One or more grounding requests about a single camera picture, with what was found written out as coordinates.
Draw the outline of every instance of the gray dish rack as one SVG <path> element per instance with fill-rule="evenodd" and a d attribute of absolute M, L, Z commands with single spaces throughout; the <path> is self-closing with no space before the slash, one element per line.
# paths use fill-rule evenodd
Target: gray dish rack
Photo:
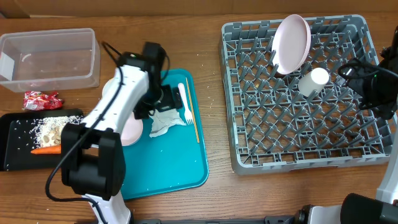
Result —
<path fill-rule="evenodd" d="M 365 19 L 359 15 L 309 17 L 310 53 L 298 70 L 276 73 L 271 50 L 282 19 L 230 22 L 221 30 L 223 79 L 232 168 L 237 174 L 351 167 L 389 160 L 397 117 L 385 121 L 360 111 L 360 96 L 334 84 L 351 58 L 378 64 Z M 314 68 L 330 74 L 320 92 L 303 97 L 299 79 Z"/>

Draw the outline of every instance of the fork handle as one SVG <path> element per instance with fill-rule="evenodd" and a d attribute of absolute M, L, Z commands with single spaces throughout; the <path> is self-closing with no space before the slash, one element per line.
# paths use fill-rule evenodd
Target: fork handle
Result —
<path fill-rule="evenodd" d="M 180 90 L 180 96 L 181 96 L 182 102 L 184 104 L 185 110 L 189 110 L 188 103 L 187 103 L 187 94 L 185 93 L 185 86 L 183 83 L 178 84 L 178 90 Z"/>

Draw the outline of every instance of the orange carrot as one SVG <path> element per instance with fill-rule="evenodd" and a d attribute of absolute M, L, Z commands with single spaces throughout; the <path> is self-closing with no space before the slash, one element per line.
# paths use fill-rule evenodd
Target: orange carrot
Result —
<path fill-rule="evenodd" d="M 61 145 L 34 149 L 30 153 L 33 153 L 33 154 L 61 154 Z"/>

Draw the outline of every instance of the candy wrapper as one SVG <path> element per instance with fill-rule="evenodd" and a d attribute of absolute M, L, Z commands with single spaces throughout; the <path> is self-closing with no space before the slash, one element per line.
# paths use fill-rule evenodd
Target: candy wrapper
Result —
<path fill-rule="evenodd" d="M 58 93 L 46 95 L 39 91 L 27 91 L 24 98 L 24 109 L 52 110 L 62 107 L 62 100 L 57 98 Z"/>

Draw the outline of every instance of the crumpled napkin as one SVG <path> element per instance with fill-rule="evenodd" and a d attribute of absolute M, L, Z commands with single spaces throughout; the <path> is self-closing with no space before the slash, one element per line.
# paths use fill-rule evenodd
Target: crumpled napkin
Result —
<path fill-rule="evenodd" d="M 165 134 L 169 127 L 174 125 L 182 125 L 185 126 L 186 124 L 180 118 L 180 113 L 176 109 L 159 112 L 155 110 L 155 114 L 150 116 L 154 120 L 152 123 L 152 130 L 150 131 L 149 137 L 154 138 L 157 136 L 161 136 Z"/>

